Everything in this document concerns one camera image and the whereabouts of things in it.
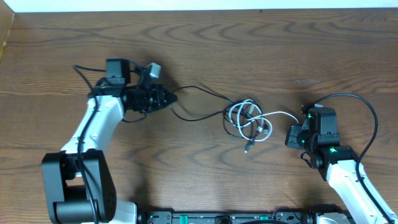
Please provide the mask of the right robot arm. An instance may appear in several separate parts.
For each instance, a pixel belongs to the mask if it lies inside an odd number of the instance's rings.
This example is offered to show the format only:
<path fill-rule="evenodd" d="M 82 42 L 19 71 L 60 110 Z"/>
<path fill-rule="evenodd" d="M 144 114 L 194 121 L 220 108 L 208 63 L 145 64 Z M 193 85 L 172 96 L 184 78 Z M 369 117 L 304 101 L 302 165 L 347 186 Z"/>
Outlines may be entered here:
<path fill-rule="evenodd" d="M 340 144 L 335 110 L 311 107 L 302 124 L 287 132 L 285 145 L 308 155 L 308 166 L 340 196 L 355 223 L 397 223 L 397 215 L 369 180 L 354 149 Z"/>

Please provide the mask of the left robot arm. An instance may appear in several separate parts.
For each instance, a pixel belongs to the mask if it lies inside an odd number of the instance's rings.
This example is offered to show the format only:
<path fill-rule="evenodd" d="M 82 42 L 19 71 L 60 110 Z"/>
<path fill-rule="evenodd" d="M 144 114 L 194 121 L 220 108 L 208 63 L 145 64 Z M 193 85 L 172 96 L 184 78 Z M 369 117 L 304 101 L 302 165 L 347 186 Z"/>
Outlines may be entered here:
<path fill-rule="evenodd" d="M 88 84 L 87 109 L 75 133 L 41 162 L 52 223 L 147 223 L 145 211 L 118 198 L 105 154 L 126 111 L 145 120 L 176 102 L 177 96 L 158 82 L 160 71 L 156 63 L 112 58 L 104 76 Z"/>

